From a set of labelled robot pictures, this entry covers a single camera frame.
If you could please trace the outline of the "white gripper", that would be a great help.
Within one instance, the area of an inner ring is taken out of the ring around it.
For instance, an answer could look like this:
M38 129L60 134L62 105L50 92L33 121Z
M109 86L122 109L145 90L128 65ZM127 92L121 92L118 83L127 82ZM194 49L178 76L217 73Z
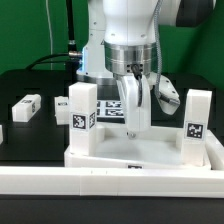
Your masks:
M129 132L144 132L151 125L151 94L145 76L137 81L133 75L116 80L125 124Z

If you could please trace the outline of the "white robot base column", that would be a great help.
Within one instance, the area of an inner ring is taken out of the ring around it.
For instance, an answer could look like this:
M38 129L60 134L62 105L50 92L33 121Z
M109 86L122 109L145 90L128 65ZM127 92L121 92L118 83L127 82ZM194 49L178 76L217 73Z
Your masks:
M113 85L113 74L105 68L104 35L105 16L103 0L88 0L89 34L82 49L82 65L77 70L78 80Z

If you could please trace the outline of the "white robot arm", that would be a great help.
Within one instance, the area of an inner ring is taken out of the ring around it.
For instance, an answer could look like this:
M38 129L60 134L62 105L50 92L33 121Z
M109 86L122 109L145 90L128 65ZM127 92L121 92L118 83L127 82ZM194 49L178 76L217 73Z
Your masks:
M129 134L151 126L151 98L172 115L179 96L162 75L159 27L196 27L216 0L103 0L105 67L116 79Z

